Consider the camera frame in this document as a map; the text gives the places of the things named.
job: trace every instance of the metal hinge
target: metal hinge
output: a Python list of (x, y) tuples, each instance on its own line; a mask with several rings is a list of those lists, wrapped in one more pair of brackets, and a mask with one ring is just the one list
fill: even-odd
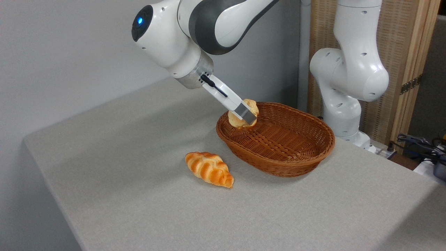
[(417, 85), (419, 85), (421, 83), (422, 78), (423, 78), (423, 74), (421, 74), (418, 77), (414, 78), (413, 80), (403, 84), (403, 86), (401, 86), (400, 95), (403, 95), (406, 92), (410, 91), (411, 89), (414, 89)]

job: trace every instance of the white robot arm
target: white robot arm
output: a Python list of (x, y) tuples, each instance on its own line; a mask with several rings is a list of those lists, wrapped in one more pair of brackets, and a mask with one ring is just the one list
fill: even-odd
[(324, 121), (336, 136), (372, 152), (370, 138), (359, 131), (358, 100), (379, 99), (389, 82), (376, 46), (381, 4), (382, 0), (338, 0), (334, 35), (341, 50), (321, 49), (310, 62), (322, 93)]
[(256, 117), (242, 99), (213, 75), (206, 54), (224, 54), (278, 0), (164, 0), (145, 6), (133, 21), (137, 45), (186, 88), (204, 87), (238, 118)]

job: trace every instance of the toy bread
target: toy bread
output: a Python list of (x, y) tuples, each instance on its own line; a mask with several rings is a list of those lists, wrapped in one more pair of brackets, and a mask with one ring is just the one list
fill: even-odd
[(186, 155), (186, 164), (195, 176), (205, 182), (232, 188), (234, 178), (220, 156), (208, 152), (191, 152)]
[[(257, 117), (259, 115), (259, 109), (257, 108), (257, 102), (255, 102), (254, 100), (250, 100), (250, 99), (245, 99), (243, 101), (245, 101), (245, 103), (251, 108), (252, 114), (254, 114)], [(251, 127), (257, 123), (257, 120), (255, 120), (254, 123), (252, 125), (250, 125), (247, 122), (245, 122), (245, 120), (240, 120), (239, 118), (237, 118), (231, 112), (229, 112), (227, 114), (227, 116), (229, 118), (229, 124), (231, 124), (231, 126), (237, 128), (237, 129)]]

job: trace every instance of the wicker basket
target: wicker basket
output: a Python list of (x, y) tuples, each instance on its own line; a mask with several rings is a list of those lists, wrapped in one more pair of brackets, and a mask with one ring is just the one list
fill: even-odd
[(227, 113), (217, 134), (248, 164), (275, 176), (296, 177), (314, 170), (335, 146), (335, 136), (322, 120), (271, 102), (258, 102), (258, 121), (247, 129), (229, 124)]

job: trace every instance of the braided bread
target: braided bread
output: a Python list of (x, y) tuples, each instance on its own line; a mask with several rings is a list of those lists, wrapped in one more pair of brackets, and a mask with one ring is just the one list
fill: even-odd
[(232, 188), (234, 178), (220, 156), (208, 152), (191, 152), (186, 155), (186, 164), (194, 175), (205, 182)]

